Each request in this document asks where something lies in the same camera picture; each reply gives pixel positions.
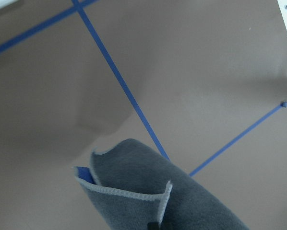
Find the blue grey towel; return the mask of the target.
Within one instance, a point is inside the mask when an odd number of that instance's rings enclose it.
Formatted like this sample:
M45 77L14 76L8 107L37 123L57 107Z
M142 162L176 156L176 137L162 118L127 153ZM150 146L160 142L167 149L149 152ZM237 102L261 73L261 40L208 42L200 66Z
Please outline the blue grey towel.
M149 146L93 151L74 176L112 230L245 230L214 195Z

